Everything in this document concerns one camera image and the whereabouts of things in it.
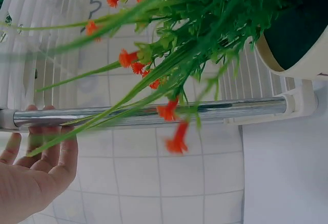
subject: artificial plant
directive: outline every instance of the artificial plant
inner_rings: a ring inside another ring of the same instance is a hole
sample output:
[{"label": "artificial plant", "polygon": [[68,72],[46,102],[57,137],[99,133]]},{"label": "artificial plant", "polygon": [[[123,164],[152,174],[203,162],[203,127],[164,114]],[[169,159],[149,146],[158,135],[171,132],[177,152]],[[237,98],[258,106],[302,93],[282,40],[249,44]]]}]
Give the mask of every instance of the artificial plant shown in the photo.
[{"label": "artificial plant", "polygon": [[[128,0],[107,0],[108,5],[117,7]],[[158,107],[158,112],[167,121],[178,120],[175,108],[180,101],[188,106],[188,97],[184,92],[184,84],[189,76],[200,79],[208,62],[219,64],[217,74],[207,79],[207,86],[197,97],[195,106],[212,89],[218,89],[219,78],[231,61],[239,62],[238,54],[243,49],[247,38],[254,44],[271,22],[284,10],[301,3],[299,0],[137,0],[131,9],[123,9],[117,14],[101,18],[43,28],[20,28],[21,30],[45,30],[67,27],[86,26],[87,36],[54,49],[48,49],[48,54],[63,52],[82,47],[93,40],[112,37],[123,25],[134,24],[135,31],[141,32],[149,24],[156,25],[155,33],[159,40],[150,44],[138,43],[136,52],[122,49],[117,56],[118,61],[100,69],[76,76],[72,79],[44,87],[46,90],[70,81],[91,75],[110,71],[116,68],[132,68],[140,74],[140,82],[118,103],[108,111],[90,119],[71,133],[55,138],[46,145],[36,149],[30,155],[55,145],[72,134],[85,129],[99,126],[111,126],[122,118],[134,114],[139,109],[152,103],[162,96],[168,98],[167,106]],[[129,105],[129,109],[111,118],[106,117],[123,107],[144,88],[155,91],[148,97]],[[190,109],[178,125],[177,133],[167,140],[167,148],[171,152],[182,153],[188,148],[183,136],[188,128],[191,116],[196,115],[196,109]]]}]

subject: green leaf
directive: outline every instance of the green leaf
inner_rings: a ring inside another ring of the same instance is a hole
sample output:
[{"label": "green leaf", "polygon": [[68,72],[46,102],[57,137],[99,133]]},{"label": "green leaf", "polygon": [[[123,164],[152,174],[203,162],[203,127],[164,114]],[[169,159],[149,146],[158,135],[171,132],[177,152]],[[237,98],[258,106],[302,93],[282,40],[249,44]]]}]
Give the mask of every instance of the green leaf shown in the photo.
[{"label": "green leaf", "polygon": [[104,72],[107,72],[107,71],[110,71],[110,70],[113,70],[113,69],[117,69],[117,68],[120,68],[120,67],[121,67],[121,64],[119,62],[114,62],[112,64],[109,64],[107,66],[101,67],[99,69],[92,70],[92,71],[87,72],[87,73],[84,73],[84,74],[80,74],[80,75],[78,75],[76,77],[73,77],[73,78],[70,78],[70,79],[67,79],[67,80],[63,80],[62,82],[58,82],[58,83],[55,83],[53,85],[49,85],[49,86],[43,87],[43,88],[38,89],[36,91],[37,92],[42,92],[42,91],[45,91],[45,90],[48,90],[48,89],[51,89],[51,88],[54,88],[54,87],[58,87],[60,85],[67,84],[67,83],[72,82],[74,80],[78,80],[78,79],[81,79],[81,78],[90,76],[92,74],[104,73]]}]

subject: white wall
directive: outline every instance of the white wall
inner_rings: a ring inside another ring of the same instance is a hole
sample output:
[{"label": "white wall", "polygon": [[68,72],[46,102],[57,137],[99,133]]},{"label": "white wall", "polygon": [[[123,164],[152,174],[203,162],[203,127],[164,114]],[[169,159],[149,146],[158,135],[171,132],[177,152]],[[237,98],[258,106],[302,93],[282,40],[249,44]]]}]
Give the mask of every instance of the white wall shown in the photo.
[{"label": "white wall", "polygon": [[243,127],[244,224],[327,223],[327,88],[307,118]]}]

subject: tile grout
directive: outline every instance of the tile grout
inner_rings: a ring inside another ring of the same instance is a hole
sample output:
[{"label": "tile grout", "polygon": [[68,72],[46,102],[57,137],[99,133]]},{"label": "tile grout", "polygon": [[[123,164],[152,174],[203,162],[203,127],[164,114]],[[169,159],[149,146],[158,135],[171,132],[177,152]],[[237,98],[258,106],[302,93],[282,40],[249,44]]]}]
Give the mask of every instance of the tile grout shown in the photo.
[{"label": "tile grout", "polygon": [[[79,190],[67,190],[71,192],[80,192]],[[217,196],[217,195],[224,195],[230,194],[235,192],[243,192],[244,189],[230,191],[230,192],[221,192],[221,193],[209,193],[209,194],[194,194],[194,195],[179,195],[179,196],[161,196],[162,198],[185,198],[185,197],[203,197],[203,196]],[[111,194],[111,193],[100,193],[100,192],[89,192],[89,191],[81,191],[82,193],[88,194],[96,194],[96,195],[106,195],[106,196],[113,196],[113,197],[139,197],[139,198],[160,198],[160,196],[138,196],[138,195],[124,195],[124,194]]]},{"label": "tile grout", "polygon": [[83,222],[78,222],[78,221],[73,221],[73,220],[67,220],[67,219],[64,219],[64,218],[60,218],[60,217],[55,217],[55,216],[52,216],[52,215],[48,215],[48,214],[44,214],[44,213],[37,213],[37,214],[40,214],[40,215],[44,215],[44,216],[48,216],[48,217],[53,217],[57,220],[66,220],[66,221],[70,221],[71,223],[76,223],[76,224],[85,224]]},{"label": "tile grout", "polygon": [[[109,45],[110,45],[110,40],[109,38],[107,39],[108,47],[107,47],[107,62],[109,64]],[[107,77],[108,80],[108,97],[109,97],[109,105],[112,105],[111,101],[111,93],[110,93],[110,81],[109,81],[109,75]],[[111,130],[112,134],[112,155],[113,155],[113,170],[114,170],[114,177],[115,177],[115,182],[116,182],[116,189],[117,189],[117,199],[118,199],[118,208],[119,208],[119,216],[121,219],[121,224],[123,224],[123,215],[122,215],[122,207],[121,207],[121,198],[119,194],[119,186],[118,186],[118,178],[117,178],[117,172],[116,172],[116,164],[115,164],[115,153],[114,153],[114,129]]]},{"label": "tile grout", "polygon": [[121,195],[119,194],[119,186],[118,186],[118,178],[115,166],[115,153],[114,153],[114,131],[112,130],[112,153],[113,153],[113,168],[114,168],[114,177],[116,181],[116,188],[117,188],[117,197],[118,197],[118,207],[119,207],[119,215],[121,218],[121,223],[123,224],[123,215],[122,215],[122,208],[121,208]]},{"label": "tile grout", "polygon": [[[229,152],[219,152],[219,153],[208,153],[204,154],[204,156],[215,156],[215,155],[224,155],[224,154],[234,154],[234,153],[240,153],[242,150],[239,151],[229,151]],[[202,154],[195,154],[195,155],[184,155],[184,156],[158,156],[159,158],[184,158],[184,157],[196,157],[196,156],[202,156]],[[79,156],[79,158],[113,158],[112,156]],[[118,159],[138,159],[138,158],[157,158],[157,156],[115,156],[115,158]]]},{"label": "tile grout", "polygon": [[163,217],[163,201],[162,201],[162,185],[161,185],[161,176],[160,176],[160,166],[159,166],[159,153],[158,153],[158,141],[157,141],[157,128],[155,128],[155,142],[156,142],[156,152],[157,152],[157,167],[158,167],[158,181],[159,181],[159,207],[160,207],[160,218],[161,224],[164,224]]},{"label": "tile grout", "polygon": [[76,177],[77,177],[78,185],[79,185],[79,187],[81,189],[81,200],[82,200],[83,215],[84,215],[84,218],[86,220],[86,224],[88,224],[87,215],[86,215],[86,208],[85,208],[85,203],[84,203],[84,198],[83,198],[83,192],[82,192],[82,186],[81,186],[81,179],[80,179],[79,175],[77,175]]}]

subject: flower pot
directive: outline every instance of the flower pot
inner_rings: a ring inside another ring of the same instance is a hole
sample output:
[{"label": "flower pot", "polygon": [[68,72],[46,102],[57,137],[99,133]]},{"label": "flower pot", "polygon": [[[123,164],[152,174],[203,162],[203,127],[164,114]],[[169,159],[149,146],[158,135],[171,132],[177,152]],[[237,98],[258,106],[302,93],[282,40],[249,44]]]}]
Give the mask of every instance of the flower pot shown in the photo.
[{"label": "flower pot", "polygon": [[273,21],[256,48],[277,75],[328,80],[328,0],[302,1]]}]

